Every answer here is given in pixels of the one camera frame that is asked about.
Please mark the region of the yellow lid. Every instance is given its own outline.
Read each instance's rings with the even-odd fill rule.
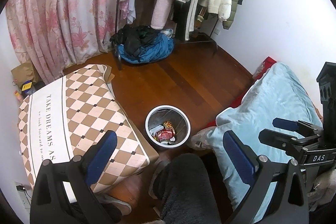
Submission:
[[[25,85],[23,85],[23,87],[22,87],[22,91],[25,91],[25,90],[28,90],[28,89],[30,89],[31,87],[32,87],[32,82],[30,82],[30,83],[28,83],[28,84],[25,84]]]

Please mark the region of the pink fleece jacket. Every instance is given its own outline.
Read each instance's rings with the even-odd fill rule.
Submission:
[[[161,30],[165,26],[173,0],[156,0],[151,27]]]

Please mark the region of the white wall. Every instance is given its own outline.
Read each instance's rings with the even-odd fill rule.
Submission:
[[[11,46],[5,12],[0,14],[0,188],[8,203],[23,223],[29,223],[15,183],[29,185],[22,157],[17,129],[18,104],[12,85],[11,69],[19,65]]]
[[[251,73],[267,56],[286,63],[322,110],[316,77],[325,61],[336,62],[336,10],[330,0],[243,0],[232,27],[221,27],[212,38]]]

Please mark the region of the foot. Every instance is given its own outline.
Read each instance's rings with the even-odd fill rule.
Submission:
[[[132,211],[132,207],[129,203],[122,201],[120,199],[111,197],[107,194],[98,194],[96,195],[96,198],[100,203],[104,203],[104,204],[112,203],[114,206],[116,206],[121,211],[121,214],[123,216],[130,214]]]
[[[169,160],[163,160],[160,161],[154,171],[151,183],[149,185],[149,189],[148,189],[148,195],[150,195],[151,198],[153,199],[158,199],[157,196],[155,196],[154,191],[153,191],[153,184],[155,179],[158,177],[159,173],[164,169],[164,167],[166,167],[168,164],[170,163]]]

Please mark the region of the blue gripper pad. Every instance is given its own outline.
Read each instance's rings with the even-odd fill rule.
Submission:
[[[117,142],[117,135],[114,131],[111,131],[109,137],[87,167],[86,184],[88,186],[99,180],[100,175],[104,171],[106,164],[117,147]]]
[[[275,118],[272,122],[272,125],[276,128],[281,128],[292,132],[295,132],[299,129],[299,126],[296,122],[280,118]]]
[[[223,136],[223,146],[235,166],[241,180],[250,186],[254,184],[255,168],[243,152],[242,148],[231,136],[230,131],[226,131]]]

